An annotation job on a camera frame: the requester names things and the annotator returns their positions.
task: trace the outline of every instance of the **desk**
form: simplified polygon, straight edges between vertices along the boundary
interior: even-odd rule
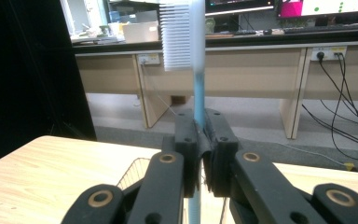
[[[0,160],[0,224],[60,223],[85,189],[101,183],[116,185],[132,161],[151,158],[157,152],[52,136],[37,138]],[[322,183],[337,183],[358,192],[358,173],[276,166],[295,187],[308,193]],[[218,204],[218,212],[208,210],[219,217],[221,204],[208,202],[211,204]]]
[[[208,39],[205,95],[280,99],[286,137],[295,139],[303,99],[338,98],[319,64],[310,60],[314,47],[328,46],[348,46],[347,80],[358,100],[358,32]],[[193,95],[192,72],[165,72],[159,42],[75,52],[85,91],[138,94],[146,128],[167,110],[156,91],[168,103],[171,95]],[[157,53],[161,64],[142,67],[139,53]],[[339,83],[338,62],[324,64]]]

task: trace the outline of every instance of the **metal ring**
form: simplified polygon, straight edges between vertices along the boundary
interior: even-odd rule
[[[356,205],[356,201],[352,198],[352,196],[345,192],[342,192],[341,190],[330,189],[326,192],[326,195],[331,201],[339,205],[346,206],[346,207],[353,207]],[[337,197],[337,195],[345,197],[347,201],[342,201],[342,199]]]
[[[162,154],[159,157],[159,161],[164,162],[164,163],[171,163],[176,161],[176,157],[173,156],[173,154]]]
[[[243,153],[242,157],[246,160],[246,161],[260,161],[260,156],[255,154],[254,152],[246,152]]]
[[[105,198],[103,200],[95,200],[96,197],[103,195],[105,196]],[[101,189],[98,190],[97,192],[91,194],[91,196],[89,196],[89,206],[91,207],[103,207],[107,204],[109,204],[111,201],[113,200],[113,193],[110,190],[107,189]]]

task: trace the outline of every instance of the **electrical socket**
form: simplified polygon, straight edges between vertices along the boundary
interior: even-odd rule
[[[138,54],[139,64],[160,64],[157,53]]]
[[[337,46],[337,47],[318,47],[313,48],[312,55],[310,56],[311,61],[319,61],[317,54],[319,52],[324,53],[324,61],[328,60],[338,60],[338,56],[336,53],[342,53],[345,57],[345,54],[347,53],[347,47],[346,46]]]

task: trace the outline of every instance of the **computer monitor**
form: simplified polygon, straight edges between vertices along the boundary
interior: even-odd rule
[[[358,0],[279,0],[278,18],[358,16]]]
[[[273,9],[274,0],[205,0],[205,16]]]

